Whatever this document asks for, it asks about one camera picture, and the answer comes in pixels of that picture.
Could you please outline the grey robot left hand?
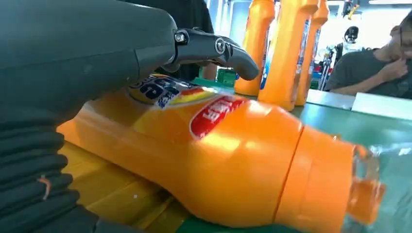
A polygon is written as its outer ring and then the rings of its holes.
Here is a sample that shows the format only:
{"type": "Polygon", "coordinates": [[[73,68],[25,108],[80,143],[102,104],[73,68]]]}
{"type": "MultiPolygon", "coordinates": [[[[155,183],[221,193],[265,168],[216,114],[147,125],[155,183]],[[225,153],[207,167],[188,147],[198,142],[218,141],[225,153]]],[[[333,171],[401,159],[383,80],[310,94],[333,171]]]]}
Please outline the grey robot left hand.
{"type": "Polygon", "coordinates": [[[83,104],[159,67],[216,62],[253,79],[258,67],[222,37],[177,28],[164,10],[119,0],[0,3],[0,129],[54,130],[83,104]]]}

